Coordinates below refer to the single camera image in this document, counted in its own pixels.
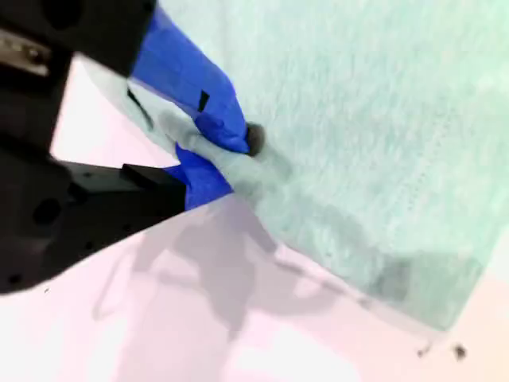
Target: black metal bracket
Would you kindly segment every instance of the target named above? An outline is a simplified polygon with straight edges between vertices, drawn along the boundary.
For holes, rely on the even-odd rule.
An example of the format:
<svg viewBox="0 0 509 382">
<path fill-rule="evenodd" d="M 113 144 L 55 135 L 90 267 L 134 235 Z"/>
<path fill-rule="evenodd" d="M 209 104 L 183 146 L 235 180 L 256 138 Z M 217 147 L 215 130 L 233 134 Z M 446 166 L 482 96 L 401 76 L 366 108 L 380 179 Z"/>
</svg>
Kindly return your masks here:
<svg viewBox="0 0 509 382">
<path fill-rule="evenodd" d="M 184 211 L 162 169 L 49 155 L 74 52 L 129 76 L 155 0 L 0 2 L 0 293 L 44 282 Z"/>
</svg>

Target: blue tape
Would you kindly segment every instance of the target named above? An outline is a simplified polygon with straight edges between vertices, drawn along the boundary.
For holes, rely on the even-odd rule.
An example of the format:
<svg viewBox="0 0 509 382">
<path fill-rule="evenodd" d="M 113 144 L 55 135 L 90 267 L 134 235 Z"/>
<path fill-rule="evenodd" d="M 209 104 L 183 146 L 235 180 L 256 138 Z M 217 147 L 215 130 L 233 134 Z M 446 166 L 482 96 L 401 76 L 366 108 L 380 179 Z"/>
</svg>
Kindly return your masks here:
<svg viewBox="0 0 509 382">
<path fill-rule="evenodd" d="M 161 7 L 154 11 L 132 77 L 174 102 L 211 142 L 247 153 L 247 126 L 228 77 L 170 20 Z M 232 193 L 208 160 L 178 145 L 179 166 L 166 171 L 187 186 L 186 210 Z"/>
<path fill-rule="evenodd" d="M 173 101 L 208 140 L 247 153 L 247 127 L 235 89 L 159 6 L 142 43 L 132 77 Z"/>
<path fill-rule="evenodd" d="M 178 145 L 175 152 L 181 164 L 165 170 L 186 185 L 186 211 L 233 192 L 223 175 L 208 160 Z"/>
</svg>

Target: mounting hole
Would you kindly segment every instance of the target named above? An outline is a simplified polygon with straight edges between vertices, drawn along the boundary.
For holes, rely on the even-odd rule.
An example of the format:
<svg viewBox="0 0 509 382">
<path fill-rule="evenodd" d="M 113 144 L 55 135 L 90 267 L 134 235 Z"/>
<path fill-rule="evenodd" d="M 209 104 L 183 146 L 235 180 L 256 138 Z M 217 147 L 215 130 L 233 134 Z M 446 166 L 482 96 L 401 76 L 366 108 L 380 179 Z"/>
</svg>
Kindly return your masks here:
<svg viewBox="0 0 509 382">
<path fill-rule="evenodd" d="M 453 352 L 458 362 L 461 362 L 467 356 L 467 349 L 463 345 L 454 346 Z"/>
<path fill-rule="evenodd" d="M 41 0 L 46 21 L 56 30 L 78 24 L 84 11 L 83 0 Z"/>
<path fill-rule="evenodd" d="M 22 280 L 23 280 L 23 276 L 21 276 L 19 273 L 15 274 L 15 275 L 11 275 L 11 276 L 9 276 L 9 278 L 7 279 L 7 281 L 8 281 L 8 282 L 9 282 L 9 284 L 11 284 L 11 285 L 19 284 Z"/>
<path fill-rule="evenodd" d="M 33 221 L 40 225 L 52 224 L 62 212 L 57 199 L 45 199 L 33 210 Z"/>
<path fill-rule="evenodd" d="M 155 8 L 154 6 L 154 3 L 153 2 L 144 2 L 143 3 L 143 9 L 146 11 L 146 12 L 153 12 L 153 9 Z"/>
</svg>

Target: white surface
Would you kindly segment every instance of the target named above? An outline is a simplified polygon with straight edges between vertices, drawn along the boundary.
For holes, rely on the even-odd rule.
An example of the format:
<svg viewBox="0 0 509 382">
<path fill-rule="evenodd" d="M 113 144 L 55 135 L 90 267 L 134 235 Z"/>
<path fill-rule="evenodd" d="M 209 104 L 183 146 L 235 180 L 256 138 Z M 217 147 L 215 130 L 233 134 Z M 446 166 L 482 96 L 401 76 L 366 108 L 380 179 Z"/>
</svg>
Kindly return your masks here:
<svg viewBox="0 0 509 382">
<path fill-rule="evenodd" d="M 80 65 L 59 126 L 58 158 L 174 162 L 108 104 Z M 246 206 L 227 197 L 3 297 L 0 380 L 509 380 L 508 291 L 488 272 L 457 327 L 419 358 L 428 341 L 416 334 L 422 328 L 403 330 L 415 325 L 373 314 L 374 302 L 275 245 Z M 468 350 L 462 362 L 451 351 L 457 342 Z"/>
</svg>

